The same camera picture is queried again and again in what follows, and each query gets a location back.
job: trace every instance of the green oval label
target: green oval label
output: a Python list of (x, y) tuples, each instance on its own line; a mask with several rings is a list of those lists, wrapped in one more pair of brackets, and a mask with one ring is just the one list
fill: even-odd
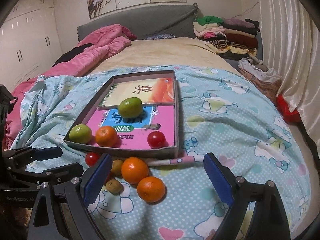
[(134, 129), (132, 125), (115, 125), (113, 128), (117, 132), (132, 132)]

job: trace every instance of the wardrobe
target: wardrobe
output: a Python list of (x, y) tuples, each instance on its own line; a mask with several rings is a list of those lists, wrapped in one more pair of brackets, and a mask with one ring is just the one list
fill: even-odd
[(20, 0), (0, 29), (0, 84), (13, 91), (61, 55), (53, 0)]

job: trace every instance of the purple folded blanket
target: purple folded blanket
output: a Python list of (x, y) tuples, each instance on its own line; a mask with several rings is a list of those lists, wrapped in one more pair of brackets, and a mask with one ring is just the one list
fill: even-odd
[(245, 22), (243, 20), (236, 19), (236, 18), (226, 19), (226, 20), (224, 20), (224, 23), (229, 24), (229, 25), (246, 27), (246, 28), (249, 28), (249, 29), (254, 29), (255, 28), (253, 23)]

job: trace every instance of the small brown fruit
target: small brown fruit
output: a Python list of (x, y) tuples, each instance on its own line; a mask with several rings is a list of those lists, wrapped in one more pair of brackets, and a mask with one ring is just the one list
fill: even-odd
[(117, 177), (121, 176), (121, 167), (122, 167), (123, 161), (121, 160), (114, 160), (112, 162), (112, 169), (111, 172), (116, 175)]
[(122, 189), (123, 186), (122, 184), (117, 181), (116, 179), (111, 179), (107, 182), (106, 184), (106, 189), (109, 191), (111, 194), (118, 194)]

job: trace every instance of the pink comforter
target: pink comforter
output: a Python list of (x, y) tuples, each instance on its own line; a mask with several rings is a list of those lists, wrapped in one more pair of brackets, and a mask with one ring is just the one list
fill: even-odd
[[(43, 73), (43, 75), (47, 77), (59, 75), (81, 77), (97, 65), (99, 61), (112, 57), (129, 46), (131, 41), (126, 35), (130, 37), (132, 34), (127, 28), (122, 27), (120, 24), (102, 27), (86, 36), (76, 47), (86, 43), (92, 43), (94, 44), (93, 46), (85, 49), (83, 53), (77, 55), (72, 60), (55, 65)], [(34, 77), (22, 82), (12, 92), (12, 95), (17, 97), (18, 101), (13, 111), (7, 116), (2, 149), (10, 148), (19, 131), (22, 129), (20, 105), (25, 92), (32, 88), (37, 78), (38, 77)]]

